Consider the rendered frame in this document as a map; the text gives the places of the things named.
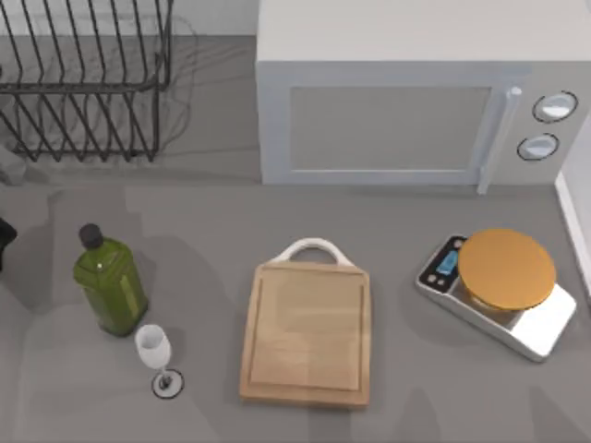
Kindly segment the wooden cutting board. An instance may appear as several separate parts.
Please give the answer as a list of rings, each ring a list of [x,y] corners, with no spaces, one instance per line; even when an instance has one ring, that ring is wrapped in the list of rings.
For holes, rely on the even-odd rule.
[[[239,395],[365,408],[371,338],[368,274],[332,242],[299,239],[255,270]]]

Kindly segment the microwave oven door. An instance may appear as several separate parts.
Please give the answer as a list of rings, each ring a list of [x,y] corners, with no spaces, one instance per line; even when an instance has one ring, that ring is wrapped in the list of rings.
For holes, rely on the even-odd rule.
[[[260,62],[263,181],[474,186],[524,64]]]

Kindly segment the green glass bottle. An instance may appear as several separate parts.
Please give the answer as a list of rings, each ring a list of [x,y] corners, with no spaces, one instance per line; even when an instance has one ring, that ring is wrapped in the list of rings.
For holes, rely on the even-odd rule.
[[[99,327],[116,337],[130,335],[149,307],[131,249],[103,235],[94,223],[83,225],[78,238],[84,252],[74,264],[73,278]]]

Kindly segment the pale microwave oven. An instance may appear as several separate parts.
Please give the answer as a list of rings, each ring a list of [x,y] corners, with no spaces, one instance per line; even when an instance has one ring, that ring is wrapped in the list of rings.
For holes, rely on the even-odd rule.
[[[591,113],[591,0],[260,0],[260,62],[501,62],[531,70],[491,186],[554,183]],[[569,91],[577,109],[552,124],[532,110]],[[522,160],[525,138],[558,150]]]

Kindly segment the large microwave knob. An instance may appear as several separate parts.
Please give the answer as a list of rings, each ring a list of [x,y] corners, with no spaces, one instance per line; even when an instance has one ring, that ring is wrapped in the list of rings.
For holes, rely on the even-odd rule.
[[[577,107],[577,97],[569,91],[561,91],[540,97],[532,114],[538,122],[552,124],[568,118]]]

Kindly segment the clear wine glass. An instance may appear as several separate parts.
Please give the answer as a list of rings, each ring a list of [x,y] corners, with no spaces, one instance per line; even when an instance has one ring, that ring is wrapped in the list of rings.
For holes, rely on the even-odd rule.
[[[155,372],[151,380],[152,393],[161,400],[176,398],[185,386],[182,373],[169,366],[172,345],[164,329],[156,324],[141,326],[135,334],[140,361]]]

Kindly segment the small microwave knob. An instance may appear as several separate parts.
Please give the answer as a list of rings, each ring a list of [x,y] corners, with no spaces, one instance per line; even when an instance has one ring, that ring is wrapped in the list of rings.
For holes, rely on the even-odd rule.
[[[540,162],[551,157],[559,147],[560,141],[556,136],[544,133],[522,140],[516,152],[526,162]]]

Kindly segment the silver kitchen scale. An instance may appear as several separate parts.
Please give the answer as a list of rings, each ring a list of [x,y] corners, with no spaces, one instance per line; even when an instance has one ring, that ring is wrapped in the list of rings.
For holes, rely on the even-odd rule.
[[[508,228],[449,236],[416,276],[431,301],[532,362],[548,359],[577,308],[547,249]]]

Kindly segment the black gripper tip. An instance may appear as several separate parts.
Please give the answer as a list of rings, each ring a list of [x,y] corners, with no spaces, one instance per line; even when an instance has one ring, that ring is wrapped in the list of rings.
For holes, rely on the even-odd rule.
[[[18,231],[0,217],[0,272],[3,270],[4,252],[17,237]]]

